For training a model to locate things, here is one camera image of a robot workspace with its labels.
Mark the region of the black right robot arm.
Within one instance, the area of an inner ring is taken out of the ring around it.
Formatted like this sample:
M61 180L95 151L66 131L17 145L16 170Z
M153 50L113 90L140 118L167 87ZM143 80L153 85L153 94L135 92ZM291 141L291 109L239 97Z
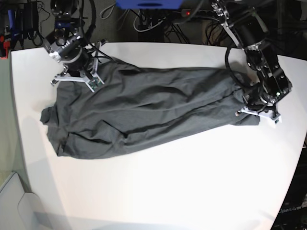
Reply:
M48 55L63 65L61 73L55 75L51 85L59 82L84 83L94 92L104 84L97 73L98 63L111 57L101 51L101 41L92 44L90 39L96 28L96 7L89 2L91 20L87 30L84 29L83 0L53 0L50 3L51 13L55 18L54 30L43 40Z

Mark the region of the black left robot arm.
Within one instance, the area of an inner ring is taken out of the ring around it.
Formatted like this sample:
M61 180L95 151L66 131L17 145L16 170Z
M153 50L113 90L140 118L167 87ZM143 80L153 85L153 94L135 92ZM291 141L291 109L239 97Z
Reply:
M255 6L261 2L251 0L212 0L212 11L202 13L200 0L198 5L187 13L182 13L174 21L183 24L194 18L218 22L231 38L235 47L245 52L248 66L258 76L255 84L244 83L234 72L230 72L233 81L244 91L245 106L237 115L249 114L271 120L281 121L277 104L292 90L292 84L281 68L278 56L267 40L269 30L257 14Z

